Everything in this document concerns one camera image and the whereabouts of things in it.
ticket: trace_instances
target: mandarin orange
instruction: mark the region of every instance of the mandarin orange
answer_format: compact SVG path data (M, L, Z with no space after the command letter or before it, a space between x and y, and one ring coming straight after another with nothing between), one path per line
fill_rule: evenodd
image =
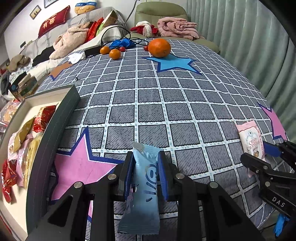
M121 52L118 49L112 49L109 53L109 57L113 60L119 59Z
M154 39L149 43L148 51L156 58L163 58L170 53L170 44L165 39Z
M108 46L104 46L100 49L100 54L109 54L110 53L110 48Z

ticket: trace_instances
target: pink fluffy clothing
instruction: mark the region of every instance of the pink fluffy clothing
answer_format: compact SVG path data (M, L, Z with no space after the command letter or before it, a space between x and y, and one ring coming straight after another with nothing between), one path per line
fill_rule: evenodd
M67 56L74 49L84 44L89 23L85 25L73 26L67 30L62 36L59 36L54 42L53 47L55 51L49 56L50 59L58 59Z
M157 22L162 37L177 37L186 39L204 39L195 29L197 23L187 22L184 18L165 17Z

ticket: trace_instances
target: white wall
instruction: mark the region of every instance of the white wall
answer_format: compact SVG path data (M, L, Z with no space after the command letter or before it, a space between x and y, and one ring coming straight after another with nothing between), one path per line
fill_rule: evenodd
M32 0L9 24L4 32L5 44L9 59L20 53L20 45L26 41L35 40L38 38L38 32L41 24L50 16L64 9L70 5L70 17L76 16L74 12L75 0L59 0L44 8L44 0ZM41 8L40 13L33 20L30 13L39 5Z
M137 5L141 2L146 2L150 0L140 0L137 1ZM162 0L166 2L173 2L183 6L185 0ZM8 28L4 33L5 44L9 59L20 53L20 45L26 41L28 43L30 40L35 40L38 37L38 32L41 24L44 20L48 19L50 16L54 15L56 12L64 9L66 6L70 5L70 18L76 16L74 12L74 7L78 0L59 0L46 9L44 8L44 0L32 0L10 23ZM98 7L109 7L112 6L118 10L123 19L126 20L129 13L131 12L135 0L98 0ZM39 5L41 12L33 20L30 17L30 13L33 9ZM134 25L135 11L131 15L127 22L127 27L131 28Z
M0 65L2 65L8 59L8 54L6 51L4 36L0 37Z

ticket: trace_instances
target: pink snack bag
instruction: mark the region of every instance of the pink snack bag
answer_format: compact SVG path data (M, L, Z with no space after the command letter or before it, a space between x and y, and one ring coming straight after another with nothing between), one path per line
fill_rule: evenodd
M33 135L28 134L26 136L26 140L23 142L22 146L20 147L18 151L18 158L17 158L17 185L19 187L24 186L24 174L26 169L26 163L27 163L27 153L29 150L29 145L31 141L33 140Z
M255 121L252 120L242 125L236 125L236 127L244 152L265 161L263 141ZM254 173L248 169L248 175L251 177Z
M15 160L17 160L17 157L18 157L18 151L16 152L13 152L11 153L10 150L9 150L9 147L13 144L14 140L15 140L15 136L16 136L16 132L13 133L9 139L9 142L8 142L8 151L7 151L7 159L9 161L12 161L13 163L15 162Z

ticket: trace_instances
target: blue plastic bag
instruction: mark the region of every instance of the blue plastic bag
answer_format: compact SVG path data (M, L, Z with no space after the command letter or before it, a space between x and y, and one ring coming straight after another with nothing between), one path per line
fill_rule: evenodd
M157 198L157 156L162 149L133 143L136 165L132 189L118 232L138 235L158 234L160 228Z
M113 41L111 44L110 44L110 49L112 48L115 48L115 47L125 47L125 48L133 48L135 47L136 44L132 41L130 41L129 39L118 39L118 40L115 40Z

